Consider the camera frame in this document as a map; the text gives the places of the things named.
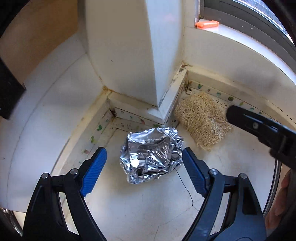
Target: window frame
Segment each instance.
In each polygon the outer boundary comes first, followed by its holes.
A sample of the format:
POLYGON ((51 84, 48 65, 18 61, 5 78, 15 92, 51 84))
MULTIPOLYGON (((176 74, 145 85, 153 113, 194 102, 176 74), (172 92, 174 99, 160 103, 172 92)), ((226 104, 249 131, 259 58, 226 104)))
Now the window frame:
POLYGON ((296 73, 295 45, 261 14, 233 0, 201 0, 200 8, 200 18, 219 21, 254 38, 271 49, 296 73))

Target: orange plastic object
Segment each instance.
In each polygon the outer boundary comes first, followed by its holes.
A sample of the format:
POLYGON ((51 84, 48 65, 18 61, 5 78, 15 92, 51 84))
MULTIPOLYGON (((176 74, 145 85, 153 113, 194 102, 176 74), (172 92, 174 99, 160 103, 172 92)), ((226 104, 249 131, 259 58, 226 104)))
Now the orange plastic object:
POLYGON ((197 28, 214 28, 214 27, 218 27, 219 26, 219 22, 218 21, 203 21, 203 22, 197 22, 195 24, 195 26, 197 28))

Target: aluminum foil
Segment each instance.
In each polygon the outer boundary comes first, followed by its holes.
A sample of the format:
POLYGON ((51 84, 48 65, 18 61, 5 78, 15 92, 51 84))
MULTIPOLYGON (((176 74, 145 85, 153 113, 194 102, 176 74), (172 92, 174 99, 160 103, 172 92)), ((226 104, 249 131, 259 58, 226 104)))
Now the aluminum foil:
POLYGON ((173 127, 129 134, 120 156, 127 181, 139 184, 171 172, 183 163, 182 145, 183 138, 173 127))

